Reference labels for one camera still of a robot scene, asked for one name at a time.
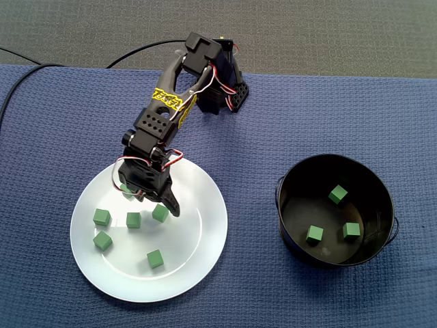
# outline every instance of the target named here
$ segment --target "yellow tape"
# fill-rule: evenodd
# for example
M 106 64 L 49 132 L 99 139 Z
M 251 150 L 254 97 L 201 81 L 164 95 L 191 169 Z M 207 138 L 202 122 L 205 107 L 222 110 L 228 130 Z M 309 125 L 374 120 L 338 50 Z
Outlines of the yellow tape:
M 191 100 L 190 105 L 188 106 L 188 108 L 186 109 L 186 111 L 182 114 L 182 117 L 181 117 L 180 120 L 179 120 L 178 128 L 180 128 L 180 127 L 183 125 L 183 123 L 184 123 L 186 117 L 189 115 L 190 110 L 194 107 L 194 104 L 196 103 L 196 101 L 197 101 L 197 95 L 195 94 L 194 97 L 193 97 L 193 99 Z
M 155 88 L 155 92 L 152 96 L 153 99 L 162 101 L 166 104 L 166 106 L 174 109 L 175 111 L 180 111 L 180 105 L 182 105 L 183 101 L 181 98 L 176 96 L 175 94 L 168 94 L 164 90 Z

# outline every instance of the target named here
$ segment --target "green foam cube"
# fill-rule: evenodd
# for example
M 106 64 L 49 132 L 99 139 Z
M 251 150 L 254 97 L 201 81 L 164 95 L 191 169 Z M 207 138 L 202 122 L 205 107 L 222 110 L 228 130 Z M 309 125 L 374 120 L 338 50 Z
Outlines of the green foam cube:
M 151 251 L 147 255 L 147 259 L 149 260 L 152 269 L 155 269 L 156 267 L 164 264 L 163 257 L 161 256 L 161 252 L 159 251 L 159 249 L 157 249 L 156 251 Z
M 318 243 L 322 240 L 323 229 L 311 225 L 307 232 L 307 242 L 308 243 Z
M 139 213 L 128 213 L 126 225 L 128 228 L 139 228 L 141 226 L 141 215 Z
M 329 194 L 329 199 L 338 204 L 346 196 L 348 192 L 339 184 Z
M 169 209 L 160 204 L 156 205 L 152 213 L 153 218 L 155 220 L 160 221 L 161 223 L 165 221 L 168 215 L 169 215 Z
M 120 189 L 122 191 L 124 191 L 125 193 L 133 193 L 130 189 L 128 189 L 128 187 L 124 183 L 122 183 L 122 185 L 120 186 Z M 126 195 L 125 193 L 123 193 L 123 196 L 126 197 L 128 200 L 130 198 L 134 197 L 132 195 Z
M 360 224 L 347 222 L 343 226 L 343 237 L 347 240 L 357 239 L 361 235 Z
M 102 251 L 106 251 L 110 244 L 112 244 L 112 238 L 100 231 L 97 236 L 93 239 L 94 244 Z
M 111 214 L 109 214 L 108 210 L 100 210 L 99 208 L 96 209 L 93 218 L 95 224 L 98 224 L 100 226 L 107 226 L 110 219 Z

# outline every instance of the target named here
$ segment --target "table surface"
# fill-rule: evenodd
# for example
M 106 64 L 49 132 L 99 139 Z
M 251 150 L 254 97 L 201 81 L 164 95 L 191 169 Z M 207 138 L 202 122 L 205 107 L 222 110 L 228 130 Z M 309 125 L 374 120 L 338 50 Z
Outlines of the table surface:
M 29 66 L 0 66 L 0 101 Z M 174 146 L 215 180 L 229 215 L 222 256 L 188 292 L 131 304 L 94 288 L 70 248 L 87 183 L 122 153 L 156 71 L 45 68 L 0 130 L 0 322 L 4 327 L 435 327 L 437 80 L 247 74 L 240 113 L 196 107 Z M 190 77 L 183 75 L 179 87 Z M 401 223 L 370 262 L 324 271 L 278 231 L 277 179 L 346 155 L 388 187 Z
M 233 38 L 243 72 L 437 78 L 435 0 L 0 0 L 0 45 L 44 63 L 104 68 L 191 31 Z M 116 67 L 162 70 L 179 46 Z

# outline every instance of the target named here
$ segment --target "blue mat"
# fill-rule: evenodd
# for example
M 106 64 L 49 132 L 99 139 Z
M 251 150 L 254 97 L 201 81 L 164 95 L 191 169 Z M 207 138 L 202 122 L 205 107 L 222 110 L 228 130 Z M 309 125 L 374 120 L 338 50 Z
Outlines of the blue mat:
M 0 101 L 29 66 L 0 66 Z M 81 274 L 70 218 L 158 72 L 45 68 L 17 90 L 0 130 L 2 327 L 436 327 L 437 80 L 248 74 L 237 115 L 193 109 L 174 146 L 206 170 L 229 213 L 223 254 L 183 295 L 106 296 Z M 191 80 L 183 76 L 179 87 Z M 324 271 L 283 244 L 277 179 L 343 154 L 389 188 L 398 237 L 367 264 Z

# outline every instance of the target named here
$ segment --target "black pot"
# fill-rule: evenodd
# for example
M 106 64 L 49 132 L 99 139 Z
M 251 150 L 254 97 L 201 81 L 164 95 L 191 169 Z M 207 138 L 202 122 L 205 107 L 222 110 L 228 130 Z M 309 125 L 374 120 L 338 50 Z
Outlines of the black pot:
M 328 198 L 341 185 L 348 194 L 339 204 Z M 279 231 L 289 250 L 322 268 L 362 264 L 376 256 L 399 231 L 393 201 L 379 177 L 344 156 L 323 154 L 296 164 L 276 189 Z M 394 221 L 397 229 L 392 238 Z M 360 224 L 361 235 L 345 241 L 343 226 Z M 323 228 L 322 241 L 306 241 L 309 226 Z

